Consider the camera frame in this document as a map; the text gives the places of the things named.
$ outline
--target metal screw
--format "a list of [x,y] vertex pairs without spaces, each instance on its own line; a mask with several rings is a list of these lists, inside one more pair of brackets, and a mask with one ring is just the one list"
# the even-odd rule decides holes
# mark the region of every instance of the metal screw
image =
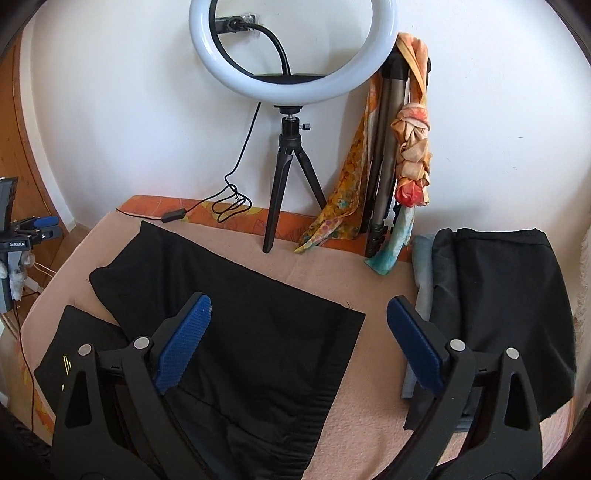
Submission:
[[134,347],[138,350],[143,350],[150,344],[150,339],[148,337],[139,337],[134,342]]
[[517,349],[511,347],[507,349],[507,356],[512,358],[513,360],[517,360],[519,358],[519,352]]
[[452,350],[455,350],[456,352],[463,352],[466,349],[466,344],[457,339],[449,342],[449,346],[452,347]]
[[88,343],[85,343],[84,345],[82,345],[79,349],[78,349],[78,355],[80,356],[86,356],[88,355],[90,352],[92,351],[92,347],[90,345],[88,345]]

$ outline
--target black power cable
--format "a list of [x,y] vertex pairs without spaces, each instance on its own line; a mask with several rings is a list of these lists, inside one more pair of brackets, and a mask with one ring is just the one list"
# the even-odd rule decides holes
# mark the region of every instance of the black power cable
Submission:
[[[283,75],[291,75],[290,64],[287,61],[287,55],[285,53],[285,50],[283,49],[283,46],[281,45],[281,42],[279,41],[277,36],[271,30],[269,30],[267,27],[263,27],[262,25],[248,23],[248,22],[244,21],[242,18],[232,19],[228,23],[228,27],[230,27],[232,29],[232,31],[257,30],[257,31],[263,33],[263,35],[266,35],[272,41],[273,45],[275,45],[275,48],[277,49],[277,53],[279,54],[279,57],[281,58],[281,70],[283,72]],[[162,215],[161,218],[149,217],[149,216],[143,216],[143,215],[134,215],[132,213],[122,212],[118,208],[115,210],[119,213],[123,213],[124,215],[130,216],[133,218],[141,218],[143,220],[160,220],[160,221],[162,221],[162,223],[169,223],[174,220],[182,220],[188,213],[190,213],[192,210],[195,210],[195,208],[197,208],[203,202],[207,202],[208,200],[213,200],[214,198],[222,195],[227,190],[230,190],[232,193],[229,196],[224,197],[223,199],[215,201],[214,204],[212,205],[212,211],[213,211],[213,213],[215,213],[217,215],[217,222],[218,223],[223,223],[226,220],[232,218],[233,216],[238,215],[239,213],[244,213],[244,212],[247,212],[248,210],[250,210],[252,208],[252,201],[250,200],[250,198],[248,198],[246,195],[240,193],[238,191],[238,187],[236,185],[234,185],[233,183],[230,183],[228,178],[231,175],[233,175],[236,172],[236,170],[238,169],[238,167],[240,166],[240,162],[242,161],[242,157],[244,156],[244,152],[246,151],[246,146],[248,145],[248,141],[251,138],[252,130],[255,126],[256,118],[259,114],[260,109],[261,109],[261,103],[259,102],[259,104],[256,106],[255,114],[252,117],[251,126],[250,126],[250,129],[248,130],[248,135],[246,136],[246,140],[244,142],[244,145],[242,146],[242,151],[240,152],[240,156],[238,157],[238,161],[236,162],[236,165],[234,166],[232,171],[227,173],[223,178],[224,182],[226,182],[226,186],[222,190],[220,190],[219,192],[217,192],[214,195],[211,195],[203,200],[200,200],[195,205],[193,205],[189,210],[181,208],[180,210],[175,210],[173,212],[167,212],[164,215]],[[235,199],[235,201],[231,205],[223,208],[220,211],[216,210],[217,205],[219,205],[220,203],[223,203],[226,200],[229,200],[231,198]]]
[[277,36],[271,30],[269,30],[267,27],[263,27],[262,25],[248,23],[242,19],[232,20],[230,22],[230,27],[242,31],[257,30],[261,32],[263,35],[267,36],[269,40],[271,40],[271,42],[275,46],[275,49],[277,50],[277,53],[279,54],[279,58],[281,59],[281,71],[283,72],[283,75],[291,75],[290,64],[287,61],[287,54],[285,53],[285,50],[283,49],[283,45],[281,45],[279,38],[277,38]]
[[25,350],[22,347],[22,323],[20,319],[20,315],[18,314],[18,307],[20,302],[14,302],[14,316],[17,320],[18,324],[18,343],[21,347],[21,355],[22,359],[25,362],[25,366],[27,367],[27,371],[29,372],[29,376],[31,377],[31,432],[35,432],[35,423],[34,423],[34,412],[35,412],[35,380],[33,378],[33,372],[31,371],[31,367],[29,367],[29,362],[27,362],[27,358],[25,357]]
[[[143,216],[143,215],[134,215],[132,213],[123,212],[123,211],[119,210],[118,208],[116,208],[115,210],[119,213],[123,213],[124,215],[130,216],[133,218],[141,218],[143,220],[161,220],[162,223],[169,223],[174,220],[182,220],[183,218],[185,218],[185,216],[188,213],[195,210],[195,208],[197,208],[203,202],[207,202],[208,200],[212,200],[215,197],[219,197],[227,190],[230,190],[232,193],[229,196],[224,197],[223,199],[217,200],[212,205],[212,211],[213,211],[213,213],[215,213],[217,215],[217,222],[218,223],[223,223],[226,220],[228,220],[229,218],[233,217],[234,215],[238,215],[239,213],[244,213],[244,212],[247,212],[248,210],[250,210],[252,208],[252,200],[250,198],[248,198],[246,195],[240,193],[238,191],[238,187],[236,187],[236,185],[234,185],[233,183],[230,183],[228,178],[231,175],[233,175],[236,172],[236,170],[238,169],[238,167],[240,166],[240,162],[242,161],[242,157],[244,156],[244,152],[246,151],[246,146],[248,145],[248,141],[251,139],[252,130],[254,129],[254,126],[256,123],[256,118],[259,114],[260,109],[261,109],[261,103],[259,102],[258,105],[256,106],[255,114],[252,117],[251,126],[250,126],[250,129],[248,129],[248,135],[246,136],[246,140],[244,141],[244,145],[242,146],[242,151],[240,152],[240,156],[238,157],[238,161],[236,162],[236,165],[234,165],[234,168],[232,169],[232,171],[230,171],[229,173],[226,173],[224,175],[223,179],[226,182],[226,186],[222,190],[220,190],[219,192],[217,192],[217,193],[215,193],[203,200],[200,200],[195,205],[193,205],[189,210],[181,208],[180,210],[175,210],[173,212],[167,212],[164,215],[162,215],[162,218],[149,217],[149,216]],[[216,206],[218,204],[224,202],[225,200],[229,200],[231,198],[236,199],[233,204],[225,207],[224,209],[222,209],[220,211],[216,210]],[[246,203],[248,204],[248,206],[241,209],[241,207]]]

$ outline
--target folded black cloth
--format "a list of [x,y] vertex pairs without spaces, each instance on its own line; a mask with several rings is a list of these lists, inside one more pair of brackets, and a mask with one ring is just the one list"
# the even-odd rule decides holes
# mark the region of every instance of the folded black cloth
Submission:
[[[544,420],[572,398],[575,339],[569,298],[550,243],[539,230],[440,231],[433,244],[431,322],[477,352],[519,350]],[[474,389],[460,428],[476,412]],[[405,428],[414,430],[433,396],[417,386]]]
[[365,316],[226,260],[150,223],[90,275],[126,337],[152,335],[195,292],[212,320],[166,399],[222,480],[298,480]]
[[72,357],[85,343],[91,343],[97,351],[115,350],[129,345],[123,330],[104,322],[71,305],[66,306],[57,332],[50,343],[35,378],[52,410],[57,411],[63,385],[70,370]]

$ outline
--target mini tripod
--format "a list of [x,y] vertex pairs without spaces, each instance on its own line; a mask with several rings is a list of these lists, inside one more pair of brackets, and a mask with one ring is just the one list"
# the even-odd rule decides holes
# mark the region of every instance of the mini tripod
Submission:
[[300,162],[302,170],[304,170],[304,175],[306,175],[306,179],[312,188],[318,205],[320,205],[321,209],[326,206],[326,199],[324,198],[324,193],[322,192],[322,187],[320,187],[316,173],[314,173],[310,158],[301,146],[300,129],[308,131],[310,130],[310,124],[300,125],[300,119],[294,116],[300,112],[301,107],[299,106],[276,106],[276,108],[286,116],[281,119],[277,166],[275,168],[275,178],[271,191],[265,241],[262,247],[262,250],[266,254],[273,248],[275,231],[277,230],[277,222],[279,221],[279,213],[281,212],[281,204],[285,192],[285,184],[287,183],[287,175],[290,172],[290,165],[294,155],[298,159],[298,162]]

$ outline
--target led ring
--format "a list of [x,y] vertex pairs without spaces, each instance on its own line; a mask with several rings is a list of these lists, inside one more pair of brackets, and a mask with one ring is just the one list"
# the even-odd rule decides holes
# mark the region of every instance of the led ring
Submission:
[[384,63],[398,35],[397,0],[372,0],[372,26],[365,44],[349,63],[326,77],[296,85],[257,80],[225,52],[215,34],[217,0],[192,0],[189,28],[205,68],[223,85],[260,102],[301,106],[344,95],[371,77]]

